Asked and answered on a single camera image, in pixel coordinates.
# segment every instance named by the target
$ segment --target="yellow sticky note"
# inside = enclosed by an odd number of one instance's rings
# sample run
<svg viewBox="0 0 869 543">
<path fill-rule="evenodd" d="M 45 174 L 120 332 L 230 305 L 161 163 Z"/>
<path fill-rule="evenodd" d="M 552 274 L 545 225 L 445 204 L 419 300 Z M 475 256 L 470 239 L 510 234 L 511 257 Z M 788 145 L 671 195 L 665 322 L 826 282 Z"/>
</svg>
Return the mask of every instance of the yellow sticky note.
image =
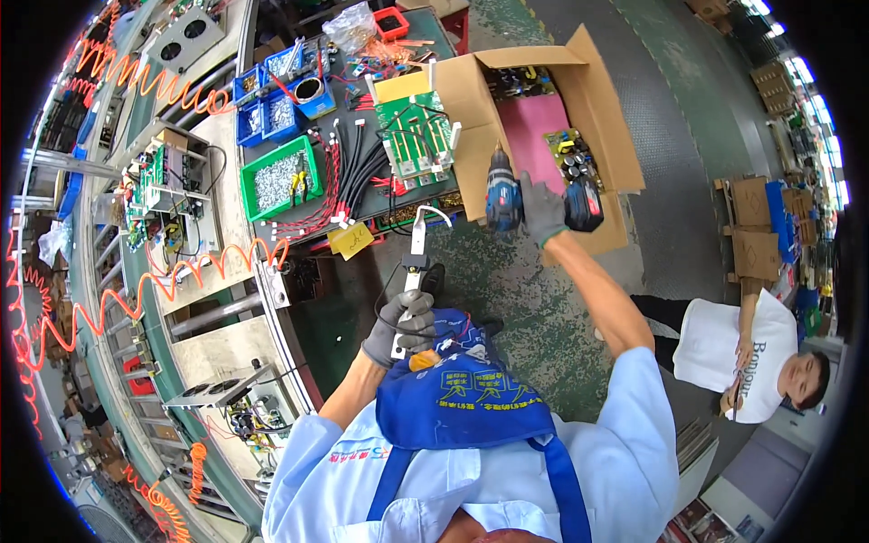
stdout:
<svg viewBox="0 0 869 543">
<path fill-rule="evenodd" d="M 335 238 L 338 237 L 339 235 L 343 234 L 346 231 L 347 230 L 345 230 L 343 228 L 339 228 L 337 230 L 332 230 L 331 232 L 328 232 L 326 234 L 326 239 L 328 239 L 328 244 L 332 248 L 333 255 L 338 254 L 338 249 L 335 248 L 335 244 L 333 243 L 335 241 Z"/>
<path fill-rule="evenodd" d="M 344 260 L 350 260 L 356 253 L 366 248 L 375 240 L 364 222 L 357 222 L 350 228 L 342 230 L 329 240 L 333 251 L 341 253 Z"/>
</svg>

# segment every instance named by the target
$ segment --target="hand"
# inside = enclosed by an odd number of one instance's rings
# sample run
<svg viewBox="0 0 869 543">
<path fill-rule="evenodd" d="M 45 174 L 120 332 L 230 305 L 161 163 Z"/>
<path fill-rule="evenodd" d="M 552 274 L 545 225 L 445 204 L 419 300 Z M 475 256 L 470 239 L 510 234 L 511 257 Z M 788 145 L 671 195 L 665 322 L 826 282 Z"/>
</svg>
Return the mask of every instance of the hand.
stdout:
<svg viewBox="0 0 869 543">
<path fill-rule="evenodd" d="M 403 334 L 398 338 L 399 347 L 413 353 L 430 349 L 435 336 L 434 302 L 435 298 L 431 294 L 418 289 L 397 295 L 380 310 L 380 318 L 371 328 L 371 334 L 362 342 L 362 352 L 378 366 L 390 369 L 397 362 L 392 357 L 392 341 L 397 328 Z M 399 324 L 398 320 L 405 310 L 412 318 Z"/>
<path fill-rule="evenodd" d="M 519 175 L 519 184 L 525 208 L 525 227 L 537 247 L 543 248 L 549 238 L 567 230 L 564 223 L 564 197 L 549 190 L 544 182 L 531 183 L 527 171 Z"/>
<path fill-rule="evenodd" d="M 742 409 L 742 403 L 743 403 L 742 396 L 740 395 L 739 400 L 738 401 L 736 400 L 736 395 L 739 393 L 741 385 L 742 385 L 742 374 L 739 374 L 736 377 L 736 382 L 734 382 L 734 384 L 730 388 L 728 388 L 726 391 L 724 391 L 724 394 L 721 395 L 720 407 L 721 407 L 722 414 L 724 414 L 727 411 L 729 411 L 730 409 L 732 409 L 734 403 L 738 404 L 736 407 L 737 411 Z"/>
<path fill-rule="evenodd" d="M 736 354 L 736 368 L 745 369 L 752 361 L 752 354 L 754 354 L 754 342 L 750 334 L 740 334 L 740 340 L 736 343 L 734 354 Z"/>
</svg>

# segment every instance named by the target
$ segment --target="plastic bag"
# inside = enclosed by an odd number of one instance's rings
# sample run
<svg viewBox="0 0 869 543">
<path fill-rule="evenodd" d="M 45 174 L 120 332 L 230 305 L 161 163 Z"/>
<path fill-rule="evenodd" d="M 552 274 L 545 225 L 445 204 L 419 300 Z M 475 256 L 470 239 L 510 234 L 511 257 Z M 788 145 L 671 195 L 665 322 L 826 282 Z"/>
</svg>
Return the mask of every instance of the plastic bag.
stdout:
<svg viewBox="0 0 869 543">
<path fill-rule="evenodd" d="M 355 53 L 377 34 L 376 25 L 375 14 L 368 7 L 368 2 L 360 2 L 345 9 L 331 21 L 323 23 L 322 28 L 328 39 L 339 49 Z"/>
<path fill-rule="evenodd" d="M 72 261 L 72 223 L 54 221 L 51 230 L 39 236 L 39 260 L 54 266 L 57 251 L 67 262 Z"/>
</svg>

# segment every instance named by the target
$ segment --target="open cardboard box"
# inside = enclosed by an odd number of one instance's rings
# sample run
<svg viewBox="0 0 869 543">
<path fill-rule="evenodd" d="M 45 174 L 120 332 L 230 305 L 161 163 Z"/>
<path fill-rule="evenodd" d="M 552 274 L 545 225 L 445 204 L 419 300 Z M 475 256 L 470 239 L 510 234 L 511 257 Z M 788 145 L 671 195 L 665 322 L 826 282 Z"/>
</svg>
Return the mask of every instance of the open cardboard box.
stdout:
<svg viewBox="0 0 869 543">
<path fill-rule="evenodd" d="M 486 177 L 496 142 L 501 140 L 512 159 L 482 70 L 529 65 L 549 69 L 570 122 L 570 126 L 564 128 L 581 132 L 603 181 L 600 199 L 604 222 L 591 234 L 574 232 L 574 235 L 591 254 L 625 247 L 627 229 L 618 194 L 636 193 L 646 185 L 634 142 L 621 113 L 619 97 L 584 25 L 576 30 L 567 45 L 480 51 L 437 63 L 434 86 L 450 121 L 461 123 L 454 172 L 468 220 L 477 221 L 486 216 Z M 550 265 L 554 261 L 544 254 L 543 263 Z"/>
</svg>

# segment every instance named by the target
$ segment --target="light blue shirt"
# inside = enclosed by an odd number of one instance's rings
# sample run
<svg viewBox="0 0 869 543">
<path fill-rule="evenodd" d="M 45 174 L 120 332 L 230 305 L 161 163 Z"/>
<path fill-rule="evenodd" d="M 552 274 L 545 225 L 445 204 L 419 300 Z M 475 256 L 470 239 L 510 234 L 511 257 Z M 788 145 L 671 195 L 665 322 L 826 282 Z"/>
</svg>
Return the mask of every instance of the light blue shirt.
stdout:
<svg viewBox="0 0 869 543">
<path fill-rule="evenodd" d="M 597 424 L 556 431 L 574 462 L 594 541 L 655 541 L 679 490 L 676 430 L 654 354 L 615 362 Z M 561 542 L 543 454 L 520 441 L 488 449 L 420 451 L 382 520 L 366 521 L 391 450 L 368 404 L 345 432 L 305 415 L 293 426 L 266 500 L 268 543 L 435 543 L 461 507 L 487 531 L 520 528 Z"/>
</svg>

